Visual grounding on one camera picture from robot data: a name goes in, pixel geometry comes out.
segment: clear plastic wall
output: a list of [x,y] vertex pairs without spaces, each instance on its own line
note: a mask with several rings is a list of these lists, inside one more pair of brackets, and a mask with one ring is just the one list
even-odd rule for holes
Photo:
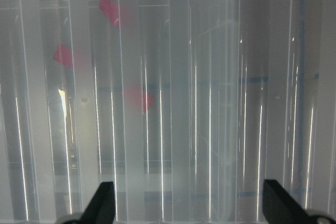
[[0,0],[0,223],[111,180],[116,222],[264,222],[265,178],[334,215],[334,6]]

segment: frosted plastic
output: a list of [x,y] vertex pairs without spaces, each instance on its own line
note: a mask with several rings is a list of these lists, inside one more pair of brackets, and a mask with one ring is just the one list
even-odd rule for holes
[[334,215],[323,5],[0,0],[0,223],[77,215],[110,180],[117,223],[263,222],[263,179],[310,207],[313,168]]

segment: blue line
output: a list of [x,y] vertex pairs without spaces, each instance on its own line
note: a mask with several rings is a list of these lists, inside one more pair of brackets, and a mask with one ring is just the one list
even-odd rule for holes
[[[287,192],[290,195],[300,195],[302,193],[306,192],[306,188],[299,188],[299,189],[294,189],[294,190],[288,190]],[[257,192],[256,191],[244,191],[241,193],[237,193],[237,198],[248,198],[248,197],[257,197]]]
[[[246,83],[268,82],[268,76],[247,78]],[[239,84],[245,84],[245,79],[239,79]]]
[[[211,194],[211,199],[217,199],[218,195]],[[192,194],[190,195],[190,199],[209,199],[209,194]]]
[[[246,83],[265,83],[268,82],[268,76],[263,77],[251,77],[246,80]],[[219,84],[219,81],[215,80],[211,82],[211,85],[217,85]],[[245,84],[245,79],[239,79],[238,84]],[[197,86],[198,87],[208,87],[210,85],[209,81],[198,81]],[[170,83],[164,83],[161,85],[161,90],[164,89],[170,89]],[[160,90],[160,85],[158,84],[148,84],[147,90],[154,91],[154,90]],[[110,93],[111,88],[110,87],[99,87],[97,89],[99,93]],[[112,88],[112,92],[121,92],[122,86],[116,86]]]
[[[161,195],[151,195],[151,196],[145,196],[145,202],[156,202],[161,200]],[[173,197],[172,195],[165,195],[163,196],[164,201],[172,201]]]

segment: pink tape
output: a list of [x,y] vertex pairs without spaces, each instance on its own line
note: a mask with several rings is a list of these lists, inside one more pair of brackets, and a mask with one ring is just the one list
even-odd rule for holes
[[137,109],[142,109],[143,112],[147,112],[154,102],[154,97],[150,94],[142,92],[140,89],[127,89],[127,103]]
[[72,53],[67,47],[58,44],[53,59],[67,68],[72,68]]
[[119,27],[119,9],[115,2],[112,0],[101,0],[99,2],[99,9],[115,27]]

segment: black clamp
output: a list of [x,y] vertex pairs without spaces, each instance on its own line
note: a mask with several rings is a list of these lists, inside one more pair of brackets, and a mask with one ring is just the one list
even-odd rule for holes
[[263,213],[269,224],[336,224],[325,214],[308,214],[276,181],[264,181]]
[[68,220],[63,224],[111,224],[115,215],[113,182],[103,182],[80,219]]

